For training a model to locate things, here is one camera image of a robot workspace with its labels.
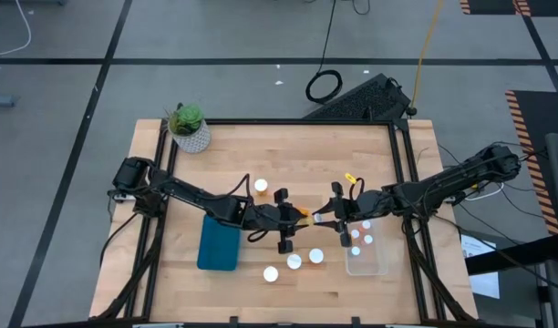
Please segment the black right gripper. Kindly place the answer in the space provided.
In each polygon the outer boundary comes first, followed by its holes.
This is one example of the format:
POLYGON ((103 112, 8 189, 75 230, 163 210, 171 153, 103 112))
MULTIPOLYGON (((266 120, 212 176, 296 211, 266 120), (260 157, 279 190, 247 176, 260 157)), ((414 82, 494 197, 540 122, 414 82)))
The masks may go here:
POLYGON ((351 222, 380 218, 390 214, 395 206, 392 196, 378 190, 361 192, 354 200, 346 199, 342 186, 339 182, 332 183, 332 191, 335 193, 333 202, 328 202, 314 214, 325 214, 334 212, 335 220, 314 223, 315 226, 335 228, 339 234, 342 247, 352 246, 351 233, 347 225, 351 222))

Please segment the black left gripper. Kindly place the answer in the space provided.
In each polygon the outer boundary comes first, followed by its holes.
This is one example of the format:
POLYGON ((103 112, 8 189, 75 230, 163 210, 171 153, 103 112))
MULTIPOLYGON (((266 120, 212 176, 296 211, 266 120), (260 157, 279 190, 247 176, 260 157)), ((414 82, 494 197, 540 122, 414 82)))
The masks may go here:
POLYGON ((274 193, 275 206, 270 204, 255 205, 253 196, 249 196, 249 242, 261 240, 269 231, 278 231, 280 240, 277 243, 278 252, 287 254, 294 250, 290 237, 303 227, 312 226, 312 223, 298 223, 304 215, 309 215, 309 210, 298 209, 287 202, 288 190, 281 188, 274 193))

